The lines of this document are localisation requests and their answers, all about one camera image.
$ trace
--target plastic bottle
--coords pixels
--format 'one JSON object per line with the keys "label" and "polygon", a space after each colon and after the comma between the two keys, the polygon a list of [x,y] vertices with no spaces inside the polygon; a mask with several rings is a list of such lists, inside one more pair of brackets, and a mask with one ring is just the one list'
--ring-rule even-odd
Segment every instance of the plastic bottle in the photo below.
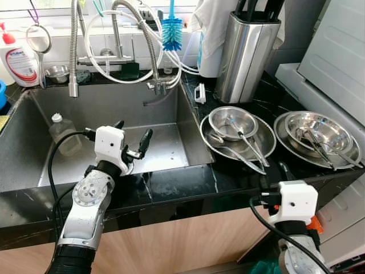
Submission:
{"label": "plastic bottle", "polygon": [[3,30],[2,39],[5,46],[0,48],[0,58],[13,79],[22,87],[32,87],[39,83],[37,58],[31,49],[16,42],[15,38],[5,30],[5,24],[0,23]]}
{"label": "plastic bottle", "polygon": [[197,65],[201,76],[206,78],[216,78],[218,76],[219,66],[223,53],[223,45],[215,50],[210,56],[206,57],[202,50],[204,43],[204,32],[200,35],[200,44],[198,51]]}
{"label": "plastic bottle", "polygon": [[[57,143],[66,134],[75,132],[74,123],[70,120],[63,119],[60,113],[56,113],[52,116],[54,124],[50,127],[50,134]],[[78,136],[72,136],[66,139],[59,147],[58,150],[65,156],[71,156],[76,153],[82,147],[80,138]]]}

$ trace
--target dish soap bottle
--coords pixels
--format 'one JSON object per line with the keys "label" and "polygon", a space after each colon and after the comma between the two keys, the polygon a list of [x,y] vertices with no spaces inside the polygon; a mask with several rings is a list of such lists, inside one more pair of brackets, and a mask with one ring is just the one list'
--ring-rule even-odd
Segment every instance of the dish soap bottle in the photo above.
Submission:
{"label": "dish soap bottle", "polygon": [[15,41],[12,34],[5,30],[5,24],[0,23],[3,31],[2,39],[5,45],[0,47],[0,58],[9,74],[22,87],[32,87],[39,83],[38,61],[25,45]]}
{"label": "dish soap bottle", "polygon": [[[60,113],[56,113],[52,116],[53,125],[50,127],[50,134],[57,143],[66,134],[75,132],[74,123],[70,120],[63,119]],[[71,156],[81,149],[82,144],[80,138],[76,135],[66,139],[59,147],[58,150],[64,156]]]}

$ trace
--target cabinet door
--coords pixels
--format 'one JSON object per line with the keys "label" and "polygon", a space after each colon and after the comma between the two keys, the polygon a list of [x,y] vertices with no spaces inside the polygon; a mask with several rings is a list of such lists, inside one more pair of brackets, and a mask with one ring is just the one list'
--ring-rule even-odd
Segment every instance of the cabinet door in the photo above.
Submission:
{"label": "cabinet door", "polygon": [[[109,232],[102,236],[92,274],[171,274],[221,264],[237,260],[266,234],[249,208]],[[2,273],[44,273],[53,247],[1,251]]]}

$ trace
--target towel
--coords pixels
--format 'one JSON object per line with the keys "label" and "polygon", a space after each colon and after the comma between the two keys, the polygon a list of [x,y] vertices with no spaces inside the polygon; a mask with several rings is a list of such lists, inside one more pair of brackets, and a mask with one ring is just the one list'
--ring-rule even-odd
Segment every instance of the towel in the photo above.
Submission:
{"label": "towel", "polygon": [[[257,11],[265,9],[267,0],[259,0],[256,5]],[[237,0],[199,0],[191,20],[192,31],[202,30],[204,40],[202,52],[205,58],[211,56],[223,43],[231,11],[236,9]],[[279,48],[285,38],[285,11],[284,5],[279,17],[281,25],[273,49]]]}

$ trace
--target sponge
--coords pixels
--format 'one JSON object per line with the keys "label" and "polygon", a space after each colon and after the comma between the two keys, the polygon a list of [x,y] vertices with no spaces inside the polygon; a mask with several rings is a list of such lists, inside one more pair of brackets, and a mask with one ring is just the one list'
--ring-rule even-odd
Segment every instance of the sponge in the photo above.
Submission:
{"label": "sponge", "polygon": [[139,78],[139,63],[127,63],[121,66],[120,80],[136,80]]}
{"label": "sponge", "polygon": [[9,120],[9,115],[2,115],[0,116],[0,131],[4,128],[6,122]]}

